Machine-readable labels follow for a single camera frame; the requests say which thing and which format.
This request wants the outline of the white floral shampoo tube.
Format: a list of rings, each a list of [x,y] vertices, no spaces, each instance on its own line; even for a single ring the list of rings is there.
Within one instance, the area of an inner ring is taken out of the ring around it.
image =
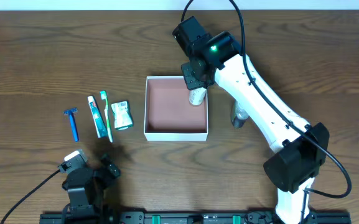
[[[207,93],[206,88],[197,88],[190,90],[189,93],[189,102],[191,105],[199,106],[203,103],[205,95]]]

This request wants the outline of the clear pump bottle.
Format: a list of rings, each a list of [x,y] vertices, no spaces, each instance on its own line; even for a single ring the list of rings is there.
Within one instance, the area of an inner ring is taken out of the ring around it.
[[[248,118],[249,115],[246,110],[238,101],[235,101],[231,109],[231,123],[233,127],[236,129],[242,128]]]

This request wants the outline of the blue disposable razor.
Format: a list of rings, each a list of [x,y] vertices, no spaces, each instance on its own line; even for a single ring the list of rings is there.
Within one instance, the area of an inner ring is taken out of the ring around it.
[[[75,122],[75,117],[74,114],[78,111],[77,108],[72,108],[69,110],[65,110],[63,113],[64,115],[67,115],[70,121],[70,127],[72,130],[72,134],[73,134],[73,139],[75,142],[79,141],[79,136],[78,136],[78,131],[77,131],[77,126],[76,126],[76,122]]]

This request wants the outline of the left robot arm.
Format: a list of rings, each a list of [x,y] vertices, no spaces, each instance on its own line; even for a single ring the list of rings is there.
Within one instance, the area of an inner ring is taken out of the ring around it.
[[[75,151],[59,166],[67,174],[62,188],[68,193],[69,206],[62,212],[62,223],[114,223],[114,211],[104,204],[104,192],[121,175],[108,154],[100,158],[96,169]]]

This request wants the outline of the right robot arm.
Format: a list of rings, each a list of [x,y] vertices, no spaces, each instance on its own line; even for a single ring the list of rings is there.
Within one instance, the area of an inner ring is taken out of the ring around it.
[[[234,99],[233,124],[251,118],[274,155],[263,167],[277,187],[276,216],[283,223],[309,218],[307,191],[312,187],[329,140],[327,128],[311,126],[273,92],[229,32],[212,37],[203,29],[177,29],[173,36],[189,58],[181,66],[189,101],[201,105],[207,88],[217,84]]]

